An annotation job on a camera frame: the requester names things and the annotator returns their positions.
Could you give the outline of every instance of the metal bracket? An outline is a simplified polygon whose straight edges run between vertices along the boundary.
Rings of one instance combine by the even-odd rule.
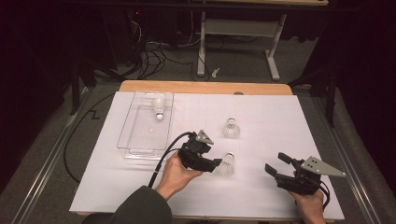
[[[207,143],[210,145],[213,145],[213,141],[209,138],[209,136],[207,136],[207,134],[204,132],[204,130],[201,130],[198,132],[197,136],[195,137],[195,140],[197,140],[198,142],[202,142],[202,143]]]
[[[347,176],[346,173],[339,171],[326,162],[312,156],[301,164],[301,168],[317,175]]]

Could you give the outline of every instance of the aluminum rail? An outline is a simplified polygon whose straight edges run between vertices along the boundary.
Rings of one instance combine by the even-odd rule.
[[[368,224],[381,223],[381,220],[379,219],[379,216],[376,213],[373,204],[371,203],[371,200],[367,194],[367,189],[364,187],[361,180],[359,179],[359,176],[355,171],[355,168],[353,167],[352,162],[350,161],[346,150],[341,144],[341,141],[337,133],[335,132],[335,129],[330,126],[329,122],[325,118],[323,104],[321,103],[318,97],[314,97],[312,99],[314,102],[314,106],[317,109],[318,114],[320,115],[320,118],[326,124],[326,128],[329,131],[330,136],[332,137],[332,140],[335,143],[338,159],[340,160],[342,169],[346,173],[347,181],[349,182],[349,185],[356,197],[356,201],[358,202],[361,208],[364,218],[366,219]]]
[[[27,193],[25,199],[23,200],[20,206],[20,209],[13,218],[11,224],[27,223],[27,219],[32,214],[32,211],[35,208],[35,204],[38,198],[40,197],[41,192],[43,191],[48,180],[50,179],[50,175],[52,174],[52,171],[55,168],[55,165],[57,164],[59,157],[62,155],[64,146],[70,137],[71,131],[73,130],[75,121],[81,111],[81,108],[85,105],[91,93],[92,91],[90,91],[87,87],[84,88],[84,90],[82,91],[81,93],[82,104],[80,104],[80,107],[77,109],[76,113],[73,116],[71,116],[66,122],[64,129],[62,130],[61,134],[56,140],[55,145],[52,147],[52,150],[49,153],[49,156],[47,157],[46,161],[44,162],[44,165],[42,166],[40,173],[37,175],[34,184]]]

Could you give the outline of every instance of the black curtain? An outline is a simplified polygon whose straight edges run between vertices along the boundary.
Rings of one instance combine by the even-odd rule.
[[[396,192],[396,25],[393,1],[374,1],[352,33],[338,87],[376,165]]]
[[[0,4],[0,190],[49,115],[64,101],[70,59],[51,1]]]

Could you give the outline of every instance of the white stand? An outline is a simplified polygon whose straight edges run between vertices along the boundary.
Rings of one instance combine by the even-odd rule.
[[[234,21],[206,19],[205,12],[201,20],[201,45],[198,58],[198,77],[205,74],[205,35],[252,35],[273,38],[271,49],[265,51],[265,57],[270,67],[273,81],[279,81],[279,73],[274,61],[274,53],[285,24],[286,15],[281,15],[279,21]]]

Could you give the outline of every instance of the electrical cable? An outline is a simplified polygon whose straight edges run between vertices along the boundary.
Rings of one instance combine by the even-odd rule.
[[[190,11],[190,15],[191,15],[191,34],[190,34],[190,39],[189,42],[187,43],[187,45],[190,44],[191,40],[192,40],[192,36],[194,34],[194,20],[192,19],[192,11]]]
[[[120,74],[118,74],[118,73],[116,73],[116,72],[114,72],[114,71],[102,66],[101,64],[99,64],[99,63],[97,63],[97,62],[95,62],[95,61],[93,61],[93,60],[91,60],[89,58],[80,57],[80,59],[82,61],[84,61],[85,63],[87,63],[88,65],[90,65],[91,67],[97,68],[98,70],[102,71],[106,75],[114,77],[118,81],[122,82],[122,81],[125,81],[125,80],[128,79],[126,77],[120,76]]]
[[[136,72],[137,70],[139,70],[140,67],[142,66],[142,62],[143,62],[143,61],[142,61],[142,58],[139,57],[138,60],[137,60],[137,62],[134,64],[134,67],[133,67],[132,69],[126,71],[125,73],[122,73],[122,74],[118,74],[118,73],[117,73],[117,74],[118,74],[119,76],[121,76],[121,77],[127,77],[127,76],[133,74],[134,72]],[[95,75],[96,77],[103,78],[103,79],[106,79],[106,78],[112,79],[112,78],[113,78],[113,77],[101,76],[100,74],[97,74],[97,73],[95,73],[94,75]]]
[[[185,45],[177,45],[178,48],[186,48],[189,46],[194,46],[196,44],[198,44],[201,41],[201,38],[197,38],[193,43],[190,44],[185,44]]]
[[[163,156],[161,157],[160,161],[157,164],[157,167],[154,170],[154,173],[152,174],[152,177],[148,183],[148,187],[152,189],[152,185],[154,184],[155,178],[157,177],[157,174],[160,172],[160,169],[162,167],[162,163],[163,160],[165,159],[166,155],[169,154],[169,152],[174,151],[175,149],[172,149],[172,147],[174,146],[174,144],[180,140],[180,138],[186,136],[186,135],[192,135],[193,133],[187,132],[187,133],[183,133],[181,135],[179,135],[172,143],[171,145],[169,145],[169,147],[165,150],[165,152],[163,153]]]
[[[102,103],[105,99],[113,96],[115,94],[115,92],[107,95],[106,97],[102,98],[101,100],[99,100],[98,102],[96,102],[93,106],[91,106],[87,112],[85,112],[85,114],[81,117],[81,119],[78,121],[78,123],[76,124],[76,126],[74,127],[73,131],[70,133],[69,138],[67,139],[65,145],[64,145],[64,168],[66,169],[66,172],[69,174],[69,176],[76,181],[78,184],[80,182],[79,179],[77,179],[72,172],[70,171],[68,165],[67,165],[67,158],[66,158],[66,150],[67,150],[67,146],[69,145],[70,139],[72,138],[73,134],[76,132],[76,129],[78,128],[78,126],[81,124],[81,122],[84,120],[84,118],[90,113],[92,112],[93,108],[96,107],[97,105],[99,105],[100,103]]]
[[[329,191],[329,188],[327,187],[327,185],[323,181],[320,181],[320,182],[326,187],[326,190],[325,190],[322,186],[320,186],[321,191],[326,195],[326,202],[323,204],[323,210],[324,210],[326,208],[327,204],[329,204],[329,202],[330,202],[330,191]]]
[[[140,25],[137,23],[137,22],[135,22],[135,21],[131,21],[131,23],[134,25],[134,32],[132,33],[132,38],[134,38],[134,34],[136,33],[136,27],[137,28],[139,28],[139,37],[138,37],[138,39],[137,39],[137,42],[136,42],[136,44],[139,44],[139,42],[140,42],[140,40],[141,40],[141,38],[142,38],[142,28],[140,27]]]
[[[222,49],[223,47],[224,47],[224,45],[225,45],[225,41],[224,41],[224,37],[221,37],[220,35],[210,35],[210,36],[214,36],[214,37],[217,37],[218,39],[220,39],[221,40],[221,46],[219,47],[219,48],[210,48],[206,43],[207,43],[207,41],[205,42],[205,48],[207,48],[207,49],[213,49],[213,50],[219,50],[219,49]]]
[[[259,41],[259,40],[263,39],[262,36],[255,36],[252,40],[234,39],[233,36],[226,36],[226,37],[223,37],[223,38],[224,38],[224,40],[238,42],[238,43],[245,43],[245,44],[254,43],[256,41]]]
[[[306,180],[308,180],[310,183],[318,186],[320,188],[320,190],[324,193],[324,195],[326,195],[326,202],[323,204],[323,210],[324,210],[326,208],[327,204],[329,204],[329,202],[330,202],[330,191],[329,191],[329,188],[327,187],[327,185],[323,181],[320,181],[320,183],[323,184],[326,187],[326,189],[323,188],[321,185],[319,185],[317,182],[315,182],[315,181],[313,181],[313,180],[311,180],[309,178],[306,178]]]
[[[146,54],[146,58],[149,56],[148,53],[146,51],[144,51],[144,53]],[[142,71],[143,68],[143,60],[142,60],[142,67],[141,67],[141,71],[139,73],[139,75],[137,76],[137,80],[143,80],[143,76],[146,73],[146,71],[149,69],[149,66],[146,65],[146,67],[144,68],[144,70]]]
[[[146,59],[144,61],[144,64],[146,66],[144,71],[141,72],[137,77],[138,80],[146,80],[149,76],[152,76],[160,72],[165,67],[166,61],[170,61],[172,63],[178,63],[178,64],[185,64],[185,65],[189,64],[191,66],[191,71],[192,71],[193,63],[181,63],[168,58],[163,52],[161,42],[159,43],[148,42],[147,46],[154,46],[155,48],[153,49],[147,48],[147,50],[145,50]],[[151,59],[153,58],[157,59],[158,63],[152,63]],[[152,71],[148,72],[150,66],[155,66],[155,67],[152,69]]]

